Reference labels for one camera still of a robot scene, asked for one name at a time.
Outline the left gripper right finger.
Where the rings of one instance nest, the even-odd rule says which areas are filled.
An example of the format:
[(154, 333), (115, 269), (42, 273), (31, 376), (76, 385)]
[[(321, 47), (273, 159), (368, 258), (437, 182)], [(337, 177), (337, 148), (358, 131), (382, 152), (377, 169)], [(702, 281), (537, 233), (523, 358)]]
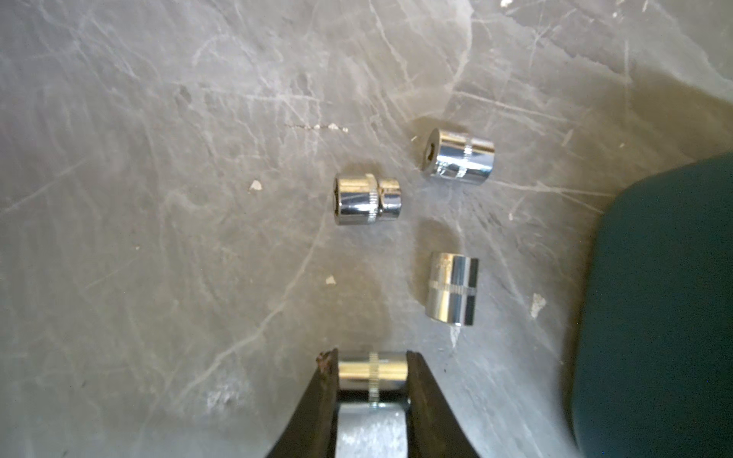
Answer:
[(425, 358), (408, 351), (408, 457), (478, 457)]

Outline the teal plastic storage box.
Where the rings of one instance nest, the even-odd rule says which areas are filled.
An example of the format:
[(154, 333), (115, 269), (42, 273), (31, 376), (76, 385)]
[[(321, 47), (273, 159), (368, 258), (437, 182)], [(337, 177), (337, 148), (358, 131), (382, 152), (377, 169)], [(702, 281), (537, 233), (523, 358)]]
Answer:
[(643, 179), (602, 217), (571, 413), (585, 457), (731, 456), (731, 154)]

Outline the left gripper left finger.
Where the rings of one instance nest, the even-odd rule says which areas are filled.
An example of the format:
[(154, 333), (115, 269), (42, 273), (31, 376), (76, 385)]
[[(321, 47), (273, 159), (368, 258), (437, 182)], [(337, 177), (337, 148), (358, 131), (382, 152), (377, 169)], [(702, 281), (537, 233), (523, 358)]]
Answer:
[(339, 396), (339, 353), (316, 359), (316, 369), (286, 429), (267, 457), (334, 457)]

